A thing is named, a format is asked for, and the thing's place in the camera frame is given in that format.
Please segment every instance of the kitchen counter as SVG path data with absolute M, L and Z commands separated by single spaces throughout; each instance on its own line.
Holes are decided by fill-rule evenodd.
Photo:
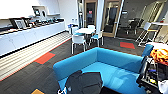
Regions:
M 41 41 L 65 30 L 65 23 L 41 24 L 24 29 L 10 29 L 0 32 L 0 56 Z
M 51 25 L 51 24 L 55 24 L 55 23 L 60 23 L 60 22 L 53 22 L 53 23 L 46 23 L 46 24 L 41 24 L 41 25 L 35 25 L 33 27 L 27 27 L 27 28 L 23 28 L 23 29 L 11 29 L 11 30 L 8 30 L 8 31 L 0 31 L 0 35 L 4 35 L 4 34 L 8 34 L 8 33 L 13 33 L 13 32 L 18 32 L 18 31 L 23 31 L 23 30 L 32 29 L 32 28 L 37 28 L 37 27 L 46 26 L 46 25 Z

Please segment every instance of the white table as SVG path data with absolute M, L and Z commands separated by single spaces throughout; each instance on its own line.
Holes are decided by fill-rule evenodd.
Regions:
M 85 33 L 85 34 L 92 34 L 95 31 L 95 29 L 88 29 L 88 28 L 81 28 L 76 33 Z

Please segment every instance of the red floor tile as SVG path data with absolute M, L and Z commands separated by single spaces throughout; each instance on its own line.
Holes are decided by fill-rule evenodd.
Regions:
M 42 55 L 40 58 L 36 59 L 34 62 L 37 62 L 39 64 L 44 64 L 45 62 L 47 62 L 48 60 L 50 60 L 54 56 L 55 56 L 55 54 L 48 52 L 48 53 Z
M 120 42 L 120 47 L 135 49 L 133 43 L 127 43 L 127 42 Z

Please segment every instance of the trash bin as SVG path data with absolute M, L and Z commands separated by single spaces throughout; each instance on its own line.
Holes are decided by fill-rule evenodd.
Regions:
M 68 25 L 69 34 L 73 34 L 73 33 L 74 33 L 74 30 L 76 30 L 76 28 L 78 29 L 78 25 L 69 24 L 69 25 Z

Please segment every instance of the white cabinet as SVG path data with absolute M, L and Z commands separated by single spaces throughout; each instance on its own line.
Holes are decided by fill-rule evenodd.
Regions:
M 44 33 L 41 27 L 33 28 L 37 41 L 44 39 Z
M 59 23 L 50 25 L 51 35 L 55 35 L 59 32 Z
M 44 33 L 44 38 L 48 38 L 51 35 L 51 30 L 49 29 L 49 25 L 40 27 L 42 32 Z
M 60 32 L 65 30 L 65 23 L 64 22 L 60 22 Z
M 30 45 L 32 43 L 35 43 L 37 41 L 36 36 L 35 36 L 35 32 L 33 29 L 27 29 L 24 30 L 23 32 L 24 37 L 26 38 L 27 41 L 27 45 Z
M 15 47 L 12 40 L 9 39 L 8 34 L 0 35 L 0 56 L 14 50 Z
M 38 0 L 40 6 L 45 6 L 47 15 L 60 14 L 58 0 Z
M 25 37 L 23 36 L 22 31 L 9 33 L 8 36 L 9 39 L 13 42 L 16 49 L 22 48 L 28 44 Z
M 32 2 L 24 2 L 23 0 L 1 0 L 0 3 L 0 19 L 20 18 L 34 15 Z

